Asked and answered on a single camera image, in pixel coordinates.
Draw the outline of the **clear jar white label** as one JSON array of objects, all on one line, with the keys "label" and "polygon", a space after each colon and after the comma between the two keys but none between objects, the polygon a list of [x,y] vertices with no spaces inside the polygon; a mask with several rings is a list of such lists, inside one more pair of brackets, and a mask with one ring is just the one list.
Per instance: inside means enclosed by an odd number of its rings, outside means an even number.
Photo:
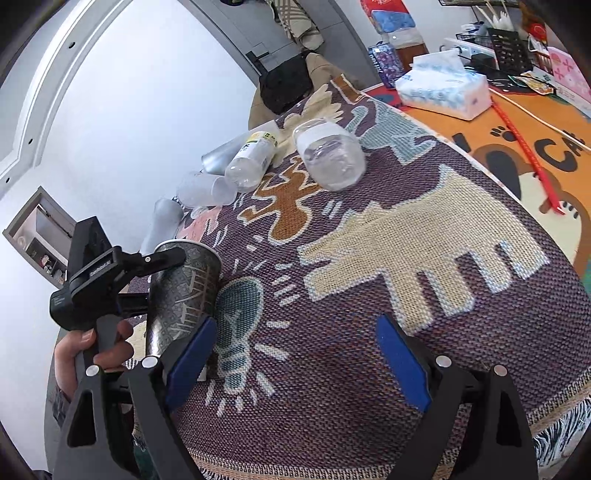
[{"label": "clear jar white label", "polygon": [[353,187],[366,173],[359,140],[335,122],[325,118],[305,121],[294,129],[293,139],[311,179],[325,190]]}]

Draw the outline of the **dark patterned paper cup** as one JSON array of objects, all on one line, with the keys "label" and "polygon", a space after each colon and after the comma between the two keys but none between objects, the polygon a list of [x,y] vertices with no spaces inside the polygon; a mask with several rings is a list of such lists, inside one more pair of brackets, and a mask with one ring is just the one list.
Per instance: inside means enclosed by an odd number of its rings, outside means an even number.
[{"label": "dark patterned paper cup", "polygon": [[169,253],[175,248],[185,253],[183,263],[151,276],[146,317],[148,355],[162,355],[173,341],[190,335],[202,316],[213,313],[221,259],[211,247],[186,239],[167,240],[155,251]]}]

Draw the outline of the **black mesh pen holder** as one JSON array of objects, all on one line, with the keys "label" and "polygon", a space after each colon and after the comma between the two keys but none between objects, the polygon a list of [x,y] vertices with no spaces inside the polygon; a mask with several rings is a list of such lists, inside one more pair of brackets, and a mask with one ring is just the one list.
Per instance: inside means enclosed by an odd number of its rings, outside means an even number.
[{"label": "black mesh pen holder", "polygon": [[525,45],[515,31],[487,29],[497,63],[508,75],[521,75],[532,70],[532,63]]}]

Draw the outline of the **checked scarf on door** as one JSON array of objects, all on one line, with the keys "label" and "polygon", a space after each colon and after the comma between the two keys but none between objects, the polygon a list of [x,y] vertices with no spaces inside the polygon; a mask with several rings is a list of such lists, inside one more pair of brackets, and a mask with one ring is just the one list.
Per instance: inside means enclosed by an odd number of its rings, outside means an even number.
[{"label": "checked scarf on door", "polygon": [[297,1],[270,0],[267,5],[287,37],[304,50],[315,51],[325,43],[318,26]]}]

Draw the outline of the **colourful woven table blanket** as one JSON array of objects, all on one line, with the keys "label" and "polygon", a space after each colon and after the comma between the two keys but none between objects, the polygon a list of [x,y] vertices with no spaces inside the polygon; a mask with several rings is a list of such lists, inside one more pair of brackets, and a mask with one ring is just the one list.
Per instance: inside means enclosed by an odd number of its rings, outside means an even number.
[{"label": "colourful woven table blanket", "polygon": [[[298,155],[318,118],[359,140],[353,187],[325,190]],[[256,190],[178,233],[222,263],[214,352],[173,416],[200,471],[385,478],[421,419],[378,343],[388,314],[464,367],[504,365],[552,476],[590,425],[590,298],[562,249],[469,153],[345,78],[279,127]]]}]

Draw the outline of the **grey door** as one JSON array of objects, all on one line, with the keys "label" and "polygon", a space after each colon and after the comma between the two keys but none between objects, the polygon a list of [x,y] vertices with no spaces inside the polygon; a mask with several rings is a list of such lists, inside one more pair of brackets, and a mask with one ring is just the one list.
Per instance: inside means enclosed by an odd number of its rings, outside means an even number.
[{"label": "grey door", "polygon": [[[267,71],[301,53],[301,47],[290,40],[263,1],[246,1],[241,6],[228,6],[221,1],[184,1],[182,5],[204,25],[209,33],[238,64],[253,84],[259,75],[245,58],[252,50],[256,55],[269,51],[263,58]],[[335,1],[301,1],[325,39],[318,53],[363,86],[379,82],[378,74],[353,25]]]}]

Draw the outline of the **black garment on chair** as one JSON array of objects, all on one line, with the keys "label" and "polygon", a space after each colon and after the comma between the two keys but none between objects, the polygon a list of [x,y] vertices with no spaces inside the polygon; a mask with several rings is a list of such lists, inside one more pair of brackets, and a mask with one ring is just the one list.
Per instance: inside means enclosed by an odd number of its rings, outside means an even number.
[{"label": "black garment on chair", "polygon": [[303,100],[312,90],[308,73],[307,54],[284,61],[259,78],[260,96],[263,104],[276,115],[281,115]]}]

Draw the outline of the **blue soda can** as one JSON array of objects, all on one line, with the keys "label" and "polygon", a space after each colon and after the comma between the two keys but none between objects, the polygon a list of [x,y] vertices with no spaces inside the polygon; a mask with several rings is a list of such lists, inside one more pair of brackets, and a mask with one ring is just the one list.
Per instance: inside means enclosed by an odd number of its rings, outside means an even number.
[{"label": "blue soda can", "polygon": [[396,49],[390,43],[379,42],[368,48],[368,54],[385,87],[396,88],[396,82],[405,75]]}]

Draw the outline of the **chair with beige jacket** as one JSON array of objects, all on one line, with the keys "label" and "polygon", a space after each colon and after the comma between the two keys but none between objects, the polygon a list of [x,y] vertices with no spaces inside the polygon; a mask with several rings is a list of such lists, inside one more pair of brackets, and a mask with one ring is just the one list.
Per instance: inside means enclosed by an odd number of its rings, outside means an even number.
[{"label": "chair with beige jacket", "polygon": [[[346,79],[349,80],[349,83],[351,83],[356,89],[363,90],[363,88],[365,88],[359,79],[342,71],[342,69],[339,69],[339,67],[329,62],[321,54],[308,54],[305,63],[307,63],[308,75],[310,75],[311,78],[313,91],[318,90],[322,85],[329,83],[329,81],[338,78],[341,75],[344,75]],[[263,123],[269,122],[270,120],[276,120],[276,118],[279,117],[280,114],[273,113],[273,111],[263,103],[260,86],[257,86],[256,92],[254,92],[253,95],[252,106],[250,106],[249,111],[249,129],[253,129]]]}]

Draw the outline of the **pink floral box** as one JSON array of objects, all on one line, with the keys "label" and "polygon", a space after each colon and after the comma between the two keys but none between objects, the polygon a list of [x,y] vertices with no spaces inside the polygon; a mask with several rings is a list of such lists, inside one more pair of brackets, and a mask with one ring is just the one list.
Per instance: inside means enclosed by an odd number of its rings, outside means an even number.
[{"label": "pink floral box", "polygon": [[568,90],[590,102],[590,87],[573,57],[563,50],[549,46],[554,79]]}]

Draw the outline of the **frosted plastic cup middle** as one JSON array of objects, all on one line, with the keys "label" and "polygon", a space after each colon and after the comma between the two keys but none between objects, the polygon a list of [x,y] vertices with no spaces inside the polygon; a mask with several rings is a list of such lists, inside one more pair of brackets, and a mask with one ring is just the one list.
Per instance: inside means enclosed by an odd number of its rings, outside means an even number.
[{"label": "frosted plastic cup middle", "polygon": [[188,208],[229,205],[237,194],[235,183],[203,172],[187,173],[176,189],[176,197]]}]

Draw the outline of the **white power strip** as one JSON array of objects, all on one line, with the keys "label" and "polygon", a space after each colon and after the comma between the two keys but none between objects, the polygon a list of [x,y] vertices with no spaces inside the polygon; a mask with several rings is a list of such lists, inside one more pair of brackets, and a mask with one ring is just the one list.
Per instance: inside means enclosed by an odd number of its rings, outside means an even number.
[{"label": "white power strip", "polygon": [[468,60],[477,54],[483,54],[496,60],[496,54],[492,48],[456,38],[445,38],[440,44],[440,50],[457,50],[461,57]]}]

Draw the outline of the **white blue tissue pack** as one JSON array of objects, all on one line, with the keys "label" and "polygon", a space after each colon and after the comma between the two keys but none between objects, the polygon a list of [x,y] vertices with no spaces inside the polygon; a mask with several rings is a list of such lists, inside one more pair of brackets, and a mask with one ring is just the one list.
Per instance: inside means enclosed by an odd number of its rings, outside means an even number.
[{"label": "white blue tissue pack", "polygon": [[394,84],[404,105],[465,121],[492,106],[487,77],[466,70],[455,50],[416,56]]}]

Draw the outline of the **recessed wall shelf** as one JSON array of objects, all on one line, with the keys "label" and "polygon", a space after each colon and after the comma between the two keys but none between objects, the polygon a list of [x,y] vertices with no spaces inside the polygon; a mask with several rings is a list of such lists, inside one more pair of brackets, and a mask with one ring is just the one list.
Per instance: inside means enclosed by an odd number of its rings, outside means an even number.
[{"label": "recessed wall shelf", "polygon": [[39,186],[3,230],[3,236],[45,280],[60,289],[67,280],[76,221]]}]

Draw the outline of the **clear bottle yellow label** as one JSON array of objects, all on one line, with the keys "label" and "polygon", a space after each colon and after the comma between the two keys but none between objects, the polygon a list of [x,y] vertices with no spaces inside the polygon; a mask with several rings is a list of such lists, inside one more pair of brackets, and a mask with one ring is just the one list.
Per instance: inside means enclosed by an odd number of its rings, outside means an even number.
[{"label": "clear bottle yellow label", "polygon": [[277,140],[273,133],[252,133],[225,168],[225,178],[235,184],[240,193],[256,190],[270,167],[276,147]]}]

